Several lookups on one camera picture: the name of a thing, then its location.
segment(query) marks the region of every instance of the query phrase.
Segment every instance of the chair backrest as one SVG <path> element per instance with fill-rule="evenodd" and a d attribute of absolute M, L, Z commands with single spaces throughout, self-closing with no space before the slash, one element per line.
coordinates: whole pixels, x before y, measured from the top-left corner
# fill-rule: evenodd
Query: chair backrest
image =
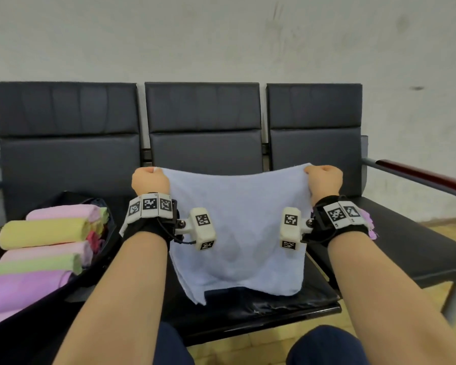
<path fill-rule="evenodd" d="M 145 83 L 145 96 L 153 165 L 262 172 L 258 83 Z"/>
<path fill-rule="evenodd" d="M 268 84 L 267 105 L 272 170 L 334 165 L 341 192 L 361 195 L 361 85 Z"/>
<path fill-rule="evenodd" d="M 131 195 L 131 176 L 140 164 L 135 84 L 0 82 L 8 220 L 61 191 Z"/>

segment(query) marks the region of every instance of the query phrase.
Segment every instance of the forearm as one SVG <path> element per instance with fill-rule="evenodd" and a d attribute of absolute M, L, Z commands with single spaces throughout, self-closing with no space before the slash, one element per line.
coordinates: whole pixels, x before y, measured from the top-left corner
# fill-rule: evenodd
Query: forearm
<path fill-rule="evenodd" d="M 151 364 L 167 266 L 166 242 L 129 238 L 79 312 L 55 359 L 61 364 Z"/>
<path fill-rule="evenodd" d="M 328 247 L 331 264 L 372 364 L 456 364 L 456 336 L 425 293 L 365 234 Z"/>

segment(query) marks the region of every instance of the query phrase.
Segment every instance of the tiled floor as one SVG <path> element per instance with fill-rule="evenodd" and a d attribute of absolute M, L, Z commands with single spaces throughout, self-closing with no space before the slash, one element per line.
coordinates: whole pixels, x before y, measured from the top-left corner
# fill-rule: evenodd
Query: tiled floor
<path fill-rule="evenodd" d="M 456 240 L 456 224 L 432 227 L 432 229 Z M 436 304 L 436 307 L 439 308 L 443 304 L 450 287 L 451 283 L 443 283 L 427 288 L 425 291 Z M 198 344 L 190 347 L 189 352 L 194 357 L 197 365 L 281 365 L 285 363 L 287 352 L 295 341 L 318 325 L 334 325 L 355 334 L 344 302 L 341 301 L 340 303 L 343 307 L 343 312 L 338 315 Z"/>

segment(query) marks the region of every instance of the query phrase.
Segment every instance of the chair seat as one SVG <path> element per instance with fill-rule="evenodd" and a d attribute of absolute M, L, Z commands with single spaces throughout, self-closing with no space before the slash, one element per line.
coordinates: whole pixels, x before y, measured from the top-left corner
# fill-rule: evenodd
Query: chair seat
<path fill-rule="evenodd" d="M 195 305 L 184 294 L 169 259 L 162 320 L 179 331 L 186 345 L 192 345 L 340 313 L 338 300 L 337 293 L 306 258 L 302 289 L 293 296 L 239 287 L 209 291 L 207 305 Z"/>
<path fill-rule="evenodd" d="M 351 200 L 370 213 L 378 235 L 377 246 L 421 288 L 456 281 L 456 241 L 368 198 L 351 197 Z M 308 246 L 308 252 L 335 287 L 327 250 L 313 245 Z"/>

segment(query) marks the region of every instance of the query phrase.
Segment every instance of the wrist-mounted device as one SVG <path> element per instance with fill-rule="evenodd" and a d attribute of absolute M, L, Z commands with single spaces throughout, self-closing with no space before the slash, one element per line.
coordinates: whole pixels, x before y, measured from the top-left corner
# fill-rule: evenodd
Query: wrist-mounted device
<path fill-rule="evenodd" d="M 195 207 L 186 220 L 181 220 L 177 201 L 163 193 L 147 193 L 130 201 L 120 235 L 125 241 L 140 231 L 159 235 L 168 247 L 174 241 L 207 250 L 216 242 L 213 222 L 205 208 Z M 185 242 L 184 234 L 190 234 L 192 241 Z"/>
<path fill-rule="evenodd" d="M 280 246 L 299 250 L 305 244 L 329 242 L 339 234 L 358 231 L 369 234 L 366 220 L 359 208 L 346 196 L 328 196 L 314 206 L 309 219 L 302 219 L 299 209 L 286 207 L 280 223 Z"/>

